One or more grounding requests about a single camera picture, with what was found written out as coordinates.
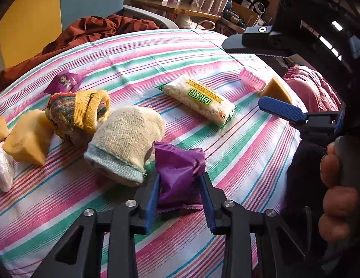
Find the right hand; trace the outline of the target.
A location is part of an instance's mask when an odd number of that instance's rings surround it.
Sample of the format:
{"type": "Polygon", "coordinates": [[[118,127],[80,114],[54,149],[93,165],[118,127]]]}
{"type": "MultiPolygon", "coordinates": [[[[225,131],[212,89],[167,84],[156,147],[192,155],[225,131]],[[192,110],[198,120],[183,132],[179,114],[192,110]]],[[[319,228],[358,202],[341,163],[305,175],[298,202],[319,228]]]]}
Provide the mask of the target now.
{"type": "Polygon", "coordinates": [[[323,198],[323,215],[318,227],[321,237],[328,243],[350,236],[352,219],[358,207],[357,190],[339,184],[339,171],[340,163],[332,142],[320,162],[320,178],[328,190],[323,198]]]}

